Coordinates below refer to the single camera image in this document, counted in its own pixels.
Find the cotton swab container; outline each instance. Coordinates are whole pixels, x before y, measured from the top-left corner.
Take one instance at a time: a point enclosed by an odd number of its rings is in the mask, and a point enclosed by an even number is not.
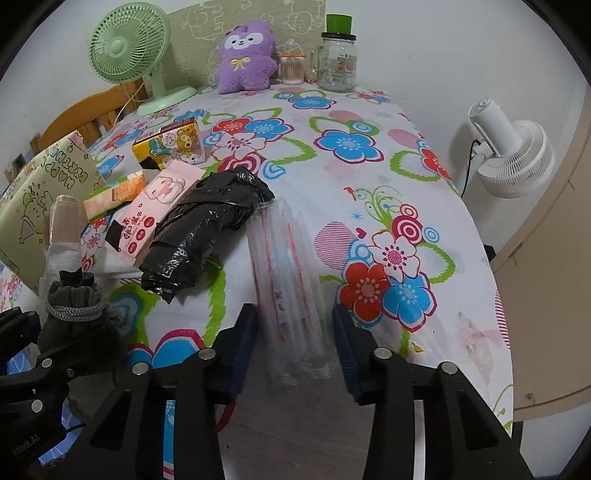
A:
[[[301,53],[284,53],[281,55],[281,83],[284,85],[301,85],[304,83],[306,55]]]

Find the glass jar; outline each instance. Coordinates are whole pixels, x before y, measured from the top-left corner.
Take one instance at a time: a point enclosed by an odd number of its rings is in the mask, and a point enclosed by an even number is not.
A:
[[[350,92],[355,87],[357,37],[324,32],[322,38],[317,53],[310,55],[310,68],[317,75],[318,86],[329,92]]]

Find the fan base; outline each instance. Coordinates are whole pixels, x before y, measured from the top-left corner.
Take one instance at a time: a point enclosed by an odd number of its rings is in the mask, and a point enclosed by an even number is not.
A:
[[[178,87],[168,90],[161,98],[151,98],[142,103],[138,108],[138,115],[151,115],[152,113],[164,110],[169,106],[176,105],[197,93],[193,87]]]

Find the table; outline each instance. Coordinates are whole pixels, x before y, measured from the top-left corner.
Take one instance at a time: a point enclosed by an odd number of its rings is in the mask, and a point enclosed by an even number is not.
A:
[[[488,259],[449,175],[387,94],[336,94],[313,83],[229,95],[207,87],[152,116],[125,117],[89,151],[105,178],[118,178],[139,169],[134,139],[191,116],[207,146],[202,168],[245,165],[302,215],[329,307],[345,303],[378,343],[410,361],[455,362],[511,431],[509,341]],[[99,220],[83,235],[86,270],[106,226]],[[227,235],[201,284],[170,305],[131,280],[109,298],[121,313],[127,366],[180,362],[232,326],[243,303],[256,303],[244,231]],[[265,478],[361,478],[371,409],[353,404],[338,372],[294,387],[297,394],[270,391],[264,364],[255,351],[245,392],[220,434],[228,478],[263,478],[249,473],[261,461]],[[174,406],[167,411],[170,435]],[[416,478],[424,475],[420,412],[417,406]]]

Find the beige cabinet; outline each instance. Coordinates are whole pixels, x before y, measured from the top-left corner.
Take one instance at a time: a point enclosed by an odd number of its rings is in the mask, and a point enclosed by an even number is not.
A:
[[[517,420],[591,401],[591,144],[586,131],[576,168],[556,190],[556,201],[509,258],[493,267],[511,341]]]

